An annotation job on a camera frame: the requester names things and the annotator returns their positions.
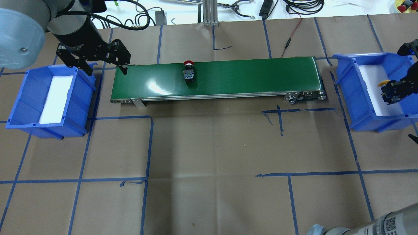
blue plastic bin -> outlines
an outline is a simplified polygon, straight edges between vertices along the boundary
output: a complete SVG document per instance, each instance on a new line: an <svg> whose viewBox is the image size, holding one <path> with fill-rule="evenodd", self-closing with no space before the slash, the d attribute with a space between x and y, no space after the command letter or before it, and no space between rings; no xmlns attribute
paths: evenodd
<svg viewBox="0 0 418 235"><path fill-rule="evenodd" d="M53 76L73 76L60 123L40 124ZM83 136L93 91L94 75L78 68L52 65L27 70L9 119L7 129L19 129L40 138Z"/></svg>
<svg viewBox="0 0 418 235"><path fill-rule="evenodd" d="M335 54L338 59L337 84L341 86L355 131L404 129L418 121L418 95L410 95L399 102L403 114L377 116L367 85L360 72L361 65L382 65L389 80L399 81L414 63L410 56L393 53Z"/></svg>

conveyor belt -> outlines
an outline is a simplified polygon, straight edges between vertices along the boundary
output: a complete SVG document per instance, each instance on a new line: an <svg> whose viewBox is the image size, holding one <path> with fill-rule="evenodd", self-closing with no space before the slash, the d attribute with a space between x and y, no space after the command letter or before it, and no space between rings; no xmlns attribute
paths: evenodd
<svg viewBox="0 0 418 235"><path fill-rule="evenodd" d="M197 62L196 80L186 83L184 65L129 66L117 69L112 103L286 95L324 91L314 57Z"/></svg>

